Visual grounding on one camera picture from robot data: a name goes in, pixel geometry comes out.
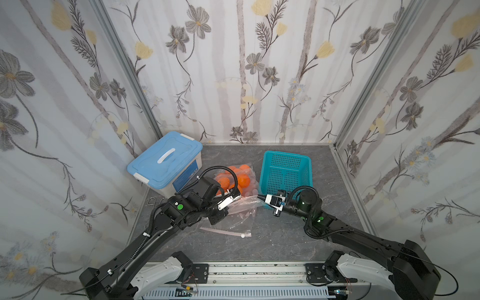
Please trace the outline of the clear zip-top bag front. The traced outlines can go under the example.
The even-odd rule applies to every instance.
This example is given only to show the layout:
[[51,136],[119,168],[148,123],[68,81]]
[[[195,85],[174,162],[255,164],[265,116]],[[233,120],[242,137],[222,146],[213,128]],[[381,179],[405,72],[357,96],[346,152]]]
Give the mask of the clear zip-top bag front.
[[228,215],[216,225],[205,221],[199,227],[200,230],[219,235],[234,236],[238,238],[251,238],[253,223],[259,208],[264,202],[257,196],[248,196],[230,204]]

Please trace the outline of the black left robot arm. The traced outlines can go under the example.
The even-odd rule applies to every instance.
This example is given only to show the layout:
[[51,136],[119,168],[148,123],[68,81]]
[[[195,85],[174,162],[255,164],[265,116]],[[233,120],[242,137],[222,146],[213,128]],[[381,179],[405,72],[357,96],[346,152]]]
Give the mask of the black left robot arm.
[[159,266],[145,268],[145,264],[179,231],[207,218],[215,225],[228,215],[228,206],[240,199],[238,177],[232,175],[232,184],[222,187],[219,181],[208,177],[209,167],[191,184],[182,188],[165,203],[155,207],[147,228],[111,261],[98,269],[89,267],[79,277],[82,291],[90,300],[139,300],[150,291],[166,283],[190,279],[193,263],[181,251],[173,253]]

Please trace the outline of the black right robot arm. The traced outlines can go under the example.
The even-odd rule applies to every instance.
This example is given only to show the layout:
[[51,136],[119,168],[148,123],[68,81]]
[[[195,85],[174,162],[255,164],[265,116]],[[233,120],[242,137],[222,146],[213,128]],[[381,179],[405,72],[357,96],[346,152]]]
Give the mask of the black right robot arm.
[[349,248],[351,256],[333,251],[322,265],[328,283],[356,279],[394,291],[403,300],[432,300],[441,281],[437,267],[417,243],[396,242],[368,234],[341,221],[322,209],[323,201],[315,188],[300,186],[289,194],[258,197],[274,210],[304,220],[304,233]]

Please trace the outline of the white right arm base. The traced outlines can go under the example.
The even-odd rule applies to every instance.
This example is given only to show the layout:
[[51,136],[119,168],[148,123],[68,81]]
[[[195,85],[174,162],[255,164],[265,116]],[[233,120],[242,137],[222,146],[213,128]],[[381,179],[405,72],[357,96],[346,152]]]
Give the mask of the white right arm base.
[[306,282],[318,288],[327,287],[330,296],[347,300],[353,293],[354,283],[366,283],[369,287],[359,298],[364,299],[373,286],[395,292],[393,275],[386,267],[355,252],[333,251],[325,261],[307,262],[304,265]]

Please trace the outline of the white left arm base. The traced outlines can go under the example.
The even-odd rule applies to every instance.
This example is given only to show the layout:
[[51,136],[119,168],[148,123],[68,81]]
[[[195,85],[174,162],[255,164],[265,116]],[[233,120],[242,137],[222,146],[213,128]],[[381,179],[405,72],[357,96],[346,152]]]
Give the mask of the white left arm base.
[[133,299],[140,300],[161,285],[205,284],[209,270],[209,264],[194,264],[184,252],[174,252],[167,260],[137,273],[131,282],[138,288]]

